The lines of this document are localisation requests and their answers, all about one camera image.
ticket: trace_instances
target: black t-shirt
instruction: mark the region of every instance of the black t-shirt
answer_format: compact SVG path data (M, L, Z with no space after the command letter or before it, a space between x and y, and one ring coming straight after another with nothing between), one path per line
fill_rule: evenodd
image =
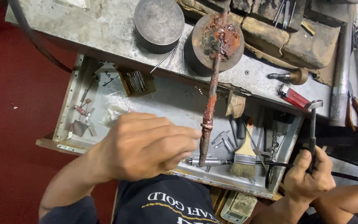
M114 224L221 224L214 215L208 189L179 176L121 181L118 191ZM319 223L310 221L302 223ZM53 208L39 223L98 223L93 198L86 196L72 205ZM358 224L358 217L353 216L348 224Z

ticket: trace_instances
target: hammer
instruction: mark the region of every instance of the hammer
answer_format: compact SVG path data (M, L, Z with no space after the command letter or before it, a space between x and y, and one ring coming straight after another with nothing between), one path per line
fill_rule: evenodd
M314 163L316 162L316 108L322 107L322 100L314 100L305 105L305 109L311 110L311 120L310 120L310 139L309 139L309 152L311 153L311 163L307 171L312 172Z

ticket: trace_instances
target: box of drill bits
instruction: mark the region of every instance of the box of drill bits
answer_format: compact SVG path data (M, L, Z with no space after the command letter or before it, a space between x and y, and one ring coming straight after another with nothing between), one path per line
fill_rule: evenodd
M120 75L128 96L143 96L156 91L152 75L117 64L114 65L114 68Z

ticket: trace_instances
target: person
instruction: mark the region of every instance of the person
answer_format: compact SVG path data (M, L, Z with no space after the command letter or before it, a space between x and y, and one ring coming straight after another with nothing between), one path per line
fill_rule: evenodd
M221 224L204 185L161 175L191 156L200 137L200 130L176 126L153 114L122 115L101 142L52 179L39 206L39 223L98 223L92 189L117 179L121 182L113 223ZM317 211L324 210L325 203L316 199L335 187L333 164L318 147L312 174L306 173L310 162L310 152L302 150L285 176L287 195L258 213L251 223L297 223L313 202L321 205ZM334 223L347 222L357 223L358 218L343 216Z

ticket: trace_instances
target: bristles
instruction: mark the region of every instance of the bristles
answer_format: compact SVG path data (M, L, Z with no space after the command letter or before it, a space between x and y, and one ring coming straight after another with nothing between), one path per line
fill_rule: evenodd
M230 169L230 173L239 177L253 178L255 177L255 165L233 163Z

